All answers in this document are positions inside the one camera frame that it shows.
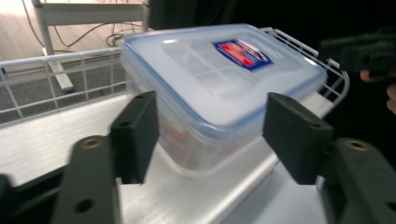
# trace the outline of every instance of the clear plastic container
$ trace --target clear plastic container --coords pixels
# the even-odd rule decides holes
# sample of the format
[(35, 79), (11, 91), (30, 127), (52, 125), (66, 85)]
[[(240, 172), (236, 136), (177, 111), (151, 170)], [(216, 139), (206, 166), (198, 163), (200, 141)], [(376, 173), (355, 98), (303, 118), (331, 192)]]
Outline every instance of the clear plastic container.
[(121, 50), (135, 90), (157, 92), (159, 142), (189, 174), (207, 174), (262, 134), (269, 91), (299, 100), (327, 78), (247, 24), (131, 35)]

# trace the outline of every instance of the translucent lid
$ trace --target translucent lid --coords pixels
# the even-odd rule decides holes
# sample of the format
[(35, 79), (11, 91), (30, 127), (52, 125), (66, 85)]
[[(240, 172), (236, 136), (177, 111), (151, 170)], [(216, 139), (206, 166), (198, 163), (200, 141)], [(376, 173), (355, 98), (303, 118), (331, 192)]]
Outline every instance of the translucent lid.
[(123, 46), (202, 128), (227, 132), (264, 110), (267, 92), (287, 95), (326, 72), (246, 24), (131, 35)]

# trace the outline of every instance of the wire shelf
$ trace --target wire shelf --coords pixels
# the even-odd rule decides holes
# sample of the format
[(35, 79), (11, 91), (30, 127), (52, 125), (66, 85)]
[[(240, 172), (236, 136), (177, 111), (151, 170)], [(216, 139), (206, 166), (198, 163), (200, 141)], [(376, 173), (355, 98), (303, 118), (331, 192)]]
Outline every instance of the wire shelf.
[[(327, 71), (328, 79), (318, 91), (320, 95), (333, 105), (346, 96), (349, 79), (337, 62), (320, 61), (317, 51), (277, 29), (261, 30)], [(125, 70), (119, 58), (120, 48), (109, 48), (0, 62), (0, 124), (126, 94)], [(51, 71), (49, 62), (62, 63), (75, 91), (62, 92), (55, 79), (58, 73)]]

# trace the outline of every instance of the wooden floor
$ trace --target wooden floor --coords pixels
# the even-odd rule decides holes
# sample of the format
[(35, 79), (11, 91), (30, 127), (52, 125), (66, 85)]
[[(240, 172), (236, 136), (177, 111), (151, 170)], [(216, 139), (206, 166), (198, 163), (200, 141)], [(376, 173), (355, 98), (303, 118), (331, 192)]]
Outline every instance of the wooden floor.
[[(23, 2), (27, 8), (27, 14), (23, 7)], [(49, 3), (141, 3), (142, 0), (49, 0)], [(0, 61), (9, 61), (16, 59), (26, 59), (31, 57), (42, 56), (43, 46), (35, 38), (32, 31), (28, 16), (32, 23), (33, 29), (40, 41), (43, 43), (42, 36), (39, 32), (37, 22), (35, 20), (35, 12), (31, 0), (13, 0), (0, 2)], [(58, 33), (62, 41), (66, 45), (70, 45), (86, 34), (98, 24), (89, 25), (73, 25), (73, 26), (57, 26)], [(106, 42), (106, 38), (113, 33), (121, 32), (132, 34), (140, 32), (140, 27), (128, 24), (108, 24), (94, 29), (85, 37), (80, 39), (75, 45), (66, 47), (56, 35), (53, 27), (49, 28), (52, 45), (56, 53), (65, 53), (67, 51), (83, 51), (91, 49), (110, 48)]]

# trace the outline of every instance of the plastic container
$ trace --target plastic container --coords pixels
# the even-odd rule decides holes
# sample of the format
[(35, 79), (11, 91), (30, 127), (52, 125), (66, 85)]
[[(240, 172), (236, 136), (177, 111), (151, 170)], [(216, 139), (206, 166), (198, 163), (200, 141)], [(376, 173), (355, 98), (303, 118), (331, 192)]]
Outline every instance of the plastic container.
[(157, 92), (166, 153), (198, 175), (262, 134), (269, 91), (299, 100), (327, 78), (322, 67), (246, 24), (131, 35), (120, 62), (135, 90)]

